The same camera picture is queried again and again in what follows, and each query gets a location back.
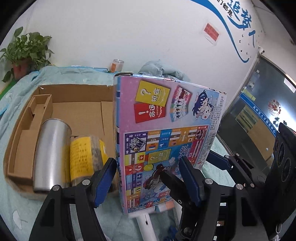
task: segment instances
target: blue gripper pad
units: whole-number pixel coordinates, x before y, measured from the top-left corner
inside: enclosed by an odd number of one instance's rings
[[[91,187],[92,196],[95,197],[93,201],[94,207],[98,207],[104,202],[115,173],[116,161],[113,158],[109,158]]]
[[[200,170],[193,168],[187,157],[179,160],[179,169],[191,201],[198,207],[205,200],[203,180],[205,179]]]
[[[212,165],[216,166],[221,170],[230,171],[231,169],[231,165],[229,164],[227,158],[219,155],[218,153],[212,150],[209,152],[207,156],[207,162],[211,163]]]

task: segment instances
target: ceiling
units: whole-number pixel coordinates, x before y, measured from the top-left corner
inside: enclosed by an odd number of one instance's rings
[[[255,10],[258,13],[258,17],[261,21],[264,32],[268,38],[271,38],[273,41],[278,42],[280,45],[285,46],[287,48],[294,48],[295,46],[292,44],[294,39],[293,26],[288,24],[285,25],[288,31],[292,34],[290,35],[283,24],[287,22],[286,17],[289,17],[289,13],[282,14],[283,9],[287,11],[287,6],[285,4],[281,4],[277,9],[273,9],[273,12],[277,14],[277,16],[270,10],[274,5],[277,4],[278,1],[270,1],[270,0],[251,0],[254,4]]]

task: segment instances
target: black speaker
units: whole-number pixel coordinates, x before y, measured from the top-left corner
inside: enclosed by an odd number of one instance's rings
[[[296,209],[296,133],[283,123],[274,143],[274,161],[265,181],[261,217],[268,236]]]

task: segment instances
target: cartoon character illustration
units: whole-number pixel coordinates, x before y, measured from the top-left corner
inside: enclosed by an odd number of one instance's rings
[[[162,164],[158,164],[156,167],[156,170],[152,173],[151,177],[149,177],[144,183],[143,187],[145,189],[153,189],[155,193],[159,193],[162,190],[166,188],[166,185],[162,183],[160,180],[160,174],[162,172],[168,171],[168,170],[174,170],[176,168],[176,161],[175,158],[172,157],[169,160],[169,166],[164,167]]]
[[[204,130],[197,130],[195,140],[201,140]]]
[[[183,99],[185,94],[186,94],[186,91],[182,89],[179,99]]]
[[[145,200],[145,201],[155,201],[155,200],[157,200],[157,198],[156,197],[154,197],[154,193],[153,192],[148,192],[146,195],[145,195],[145,197],[143,198],[143,200]]]
[[[213,105],[211,105],[211,101],[212,96],[211,99],[209,99],[205,90],[200,95],[198,94],[197,101],[195,102],[192,109],[193,116],[196,114],[196,118],[201,116],[203,120],[207,120],[213,111]]]

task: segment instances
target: blue sign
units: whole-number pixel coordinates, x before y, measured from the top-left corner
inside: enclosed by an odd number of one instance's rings
[[[246,102],[253,110],[254,112],[263,120],[265,125],[268,127],[268,129],[271,131],[271,133],[276,136],[276,129],[271,123],[271,121],[266,117],[265,114],[262,113],[262,111],[243,93],[241,93],[240,98]]]

